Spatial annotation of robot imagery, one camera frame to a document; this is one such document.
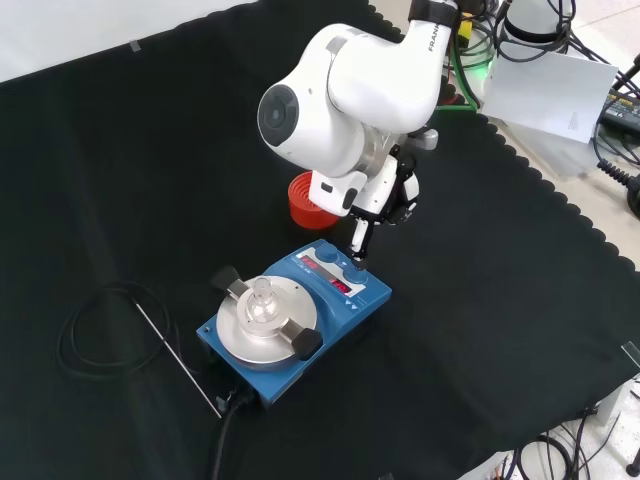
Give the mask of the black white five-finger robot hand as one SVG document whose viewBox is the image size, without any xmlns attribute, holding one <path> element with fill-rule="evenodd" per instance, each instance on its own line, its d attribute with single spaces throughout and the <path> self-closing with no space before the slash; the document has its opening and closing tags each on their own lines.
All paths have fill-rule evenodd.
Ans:
<svg viewBox="0 0 640 480">
<path fill-rule="evenodd" d="M 349 256 L 360 270 L 367 268 L 368 247 L 375 226 L 406 221 L 417 206 L 419 182 L 414 155 L 394 145 L 381 171 L 357 195 L 350 214 L 356 219 Z"/>
</svg>

